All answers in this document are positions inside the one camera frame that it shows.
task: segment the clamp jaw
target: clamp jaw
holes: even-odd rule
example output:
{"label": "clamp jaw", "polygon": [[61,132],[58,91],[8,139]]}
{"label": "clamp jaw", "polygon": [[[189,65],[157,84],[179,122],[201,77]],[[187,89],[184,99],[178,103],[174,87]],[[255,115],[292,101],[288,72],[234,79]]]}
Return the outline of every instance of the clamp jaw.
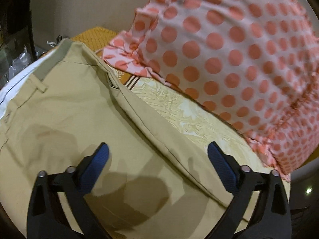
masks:
{"label": "clamp jaw", "polygon": [[[212,142],[208,157],[225,189],[233,199],[225,213],[205,239],[291,239],[291,216],[279,172],[254,172],[240,166]],[[253,215],[246,229],[235,233],[254,191],[260,191]]]}
{"label": "clamp jaw", "polygon": [[[208,157],[225,189],[233,199],[225,213],[205,239],[290,239],[291,217],[279,173],[257,173],[247,165],[225,155],[212,142]],[[27,218],[28,239],[112,239],[100,225],[83,196],[93,189],[109,158],[109,149],[102,143],[92,156],[77,167],[47,175],[40,171],[35,181]],[[254,191],[260,191],[256,207],[246,229],[235,233]],[[71,229],[62,209],[58,192],[64,192],[71,211],[83,234]]]}

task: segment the garment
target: garment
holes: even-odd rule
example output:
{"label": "garment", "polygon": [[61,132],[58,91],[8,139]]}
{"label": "garment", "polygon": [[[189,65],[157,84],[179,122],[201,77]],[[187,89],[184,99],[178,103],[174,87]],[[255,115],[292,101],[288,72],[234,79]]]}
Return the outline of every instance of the garment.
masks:
{"label": "garment", "polygon": [[319,143],[319,45],[305,13],[297,0],[150,0],[103,58],[190,96],[288,180]]}
{"label": "garment", "polygon": [[[101,142],[109,145],[110,159],[85,200],[114,238],[203,239],[232,198],[204,151],[83,43],[64,40],[1,119],[0,202],[20,231],[26,232],[37,173],[77,165]],[[61,201],[76,227],[62,195]],[[246,220],[255,203],[256,194]]]}

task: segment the wall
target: wall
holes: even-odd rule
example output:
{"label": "wall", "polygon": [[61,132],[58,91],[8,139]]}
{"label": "wall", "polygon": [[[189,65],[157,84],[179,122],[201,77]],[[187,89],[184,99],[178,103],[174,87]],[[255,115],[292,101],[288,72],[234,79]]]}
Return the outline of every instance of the wall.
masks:
{"label": "wall", "polygon": [[134,10],[148,0],[31,0],[34,42],[50,48],[46,41],[58,35],[73,37],[86,29],[103,26],[114,31],[129,29]]}

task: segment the brown stripe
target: brown stripe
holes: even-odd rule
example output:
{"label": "brown stripe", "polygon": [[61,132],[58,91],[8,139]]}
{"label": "brown stripe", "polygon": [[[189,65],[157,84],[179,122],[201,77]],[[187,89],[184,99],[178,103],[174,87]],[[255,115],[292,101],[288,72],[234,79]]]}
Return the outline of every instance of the brown stripe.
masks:
{"label": "brown stripe", "polygon": [[133,87],[136,85],[136,83],[138,82],[138,80],[140,80],[141,79],[141,77],[139,76],[138,78],[137,78],[137,80],[136,80],[136,82],[132,85],[132,87],[130,88],[130,90],[132,90],[133,89]]}
{"label": "brown stripe", "polygon": [[131,79],[130,83],[125,84],[125,86],[128,88],[131,85],[131,83],[134,81],[135,78],[136,78],[136,76],[132,75],[132,78],[130,78]]}

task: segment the polka dot fabric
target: polka dot fabric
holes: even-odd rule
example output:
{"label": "polka dot fabric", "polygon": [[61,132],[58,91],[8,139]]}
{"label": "polka dot fabric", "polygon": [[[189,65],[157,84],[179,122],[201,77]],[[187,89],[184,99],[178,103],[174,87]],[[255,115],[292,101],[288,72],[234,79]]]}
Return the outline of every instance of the polka dot fabric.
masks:
{"label": "polka dot fabric", "polygon": [[289,179],[319,143],[319,46],[305,13],[296,0],[150,0],[103,58],[190,96]]}

